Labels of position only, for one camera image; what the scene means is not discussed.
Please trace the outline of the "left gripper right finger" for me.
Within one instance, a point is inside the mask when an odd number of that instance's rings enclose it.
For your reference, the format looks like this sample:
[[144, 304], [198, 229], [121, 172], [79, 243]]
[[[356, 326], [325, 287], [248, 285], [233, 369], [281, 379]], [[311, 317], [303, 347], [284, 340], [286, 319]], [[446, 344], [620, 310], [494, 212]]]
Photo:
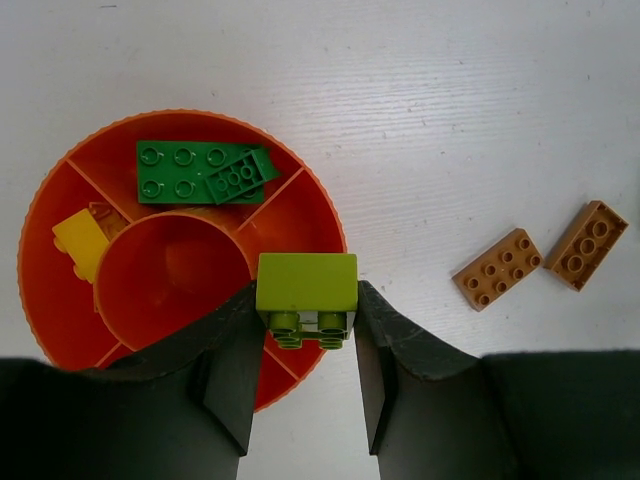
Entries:
[[481, 358], [368, 282], [354, 324], [369, 452], [384, 479], [635, 479], [639, 354]]

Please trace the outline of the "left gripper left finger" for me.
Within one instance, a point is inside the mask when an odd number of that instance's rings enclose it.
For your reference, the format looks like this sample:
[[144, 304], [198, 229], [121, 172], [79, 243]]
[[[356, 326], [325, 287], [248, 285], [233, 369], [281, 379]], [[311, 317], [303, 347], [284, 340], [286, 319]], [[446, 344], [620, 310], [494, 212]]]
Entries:
[[233, 479], [265, 341], [249, 284], [106, 369], [1, 362], [5, 479]]

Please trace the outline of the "lime green square lego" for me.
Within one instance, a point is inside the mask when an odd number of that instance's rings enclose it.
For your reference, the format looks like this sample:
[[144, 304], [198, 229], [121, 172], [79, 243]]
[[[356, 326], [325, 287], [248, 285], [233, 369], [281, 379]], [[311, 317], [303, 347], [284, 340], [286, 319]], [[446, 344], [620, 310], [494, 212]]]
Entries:
[[351, 253], [262, 253], [256, 310], [279, 348], [315, 341], [338, 350], [358, 308], [357, 257]]

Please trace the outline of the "orange lego plate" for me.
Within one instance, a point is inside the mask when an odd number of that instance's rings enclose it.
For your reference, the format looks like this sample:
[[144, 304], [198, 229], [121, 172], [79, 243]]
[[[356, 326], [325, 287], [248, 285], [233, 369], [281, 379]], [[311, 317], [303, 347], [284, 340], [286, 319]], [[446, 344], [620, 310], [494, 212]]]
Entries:
[[112, 239], [129, 225], [129, 222], [108, 203], [90, 202], [88, 210], [108, 239]]

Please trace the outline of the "yellow lego brick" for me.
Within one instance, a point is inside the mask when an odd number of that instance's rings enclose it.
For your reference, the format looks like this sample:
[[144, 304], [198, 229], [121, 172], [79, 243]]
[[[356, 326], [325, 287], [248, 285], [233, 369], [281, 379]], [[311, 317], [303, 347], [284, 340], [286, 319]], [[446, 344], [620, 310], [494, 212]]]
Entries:
[[73, 272], [93, 284], [109, 238], [89, 208], [84, 208], [52, 227], [54, 246], [73, 262]]

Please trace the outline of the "dark green curved lego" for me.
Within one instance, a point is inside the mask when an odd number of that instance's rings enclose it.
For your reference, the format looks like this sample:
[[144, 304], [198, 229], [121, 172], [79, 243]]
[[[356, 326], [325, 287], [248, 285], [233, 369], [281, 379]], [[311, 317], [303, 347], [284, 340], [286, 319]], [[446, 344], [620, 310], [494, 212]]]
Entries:
[[245, 148], [205, 177], [205, 184], [216, 205], [251, 197], [265, 183], [280, 176], [263, 147]]

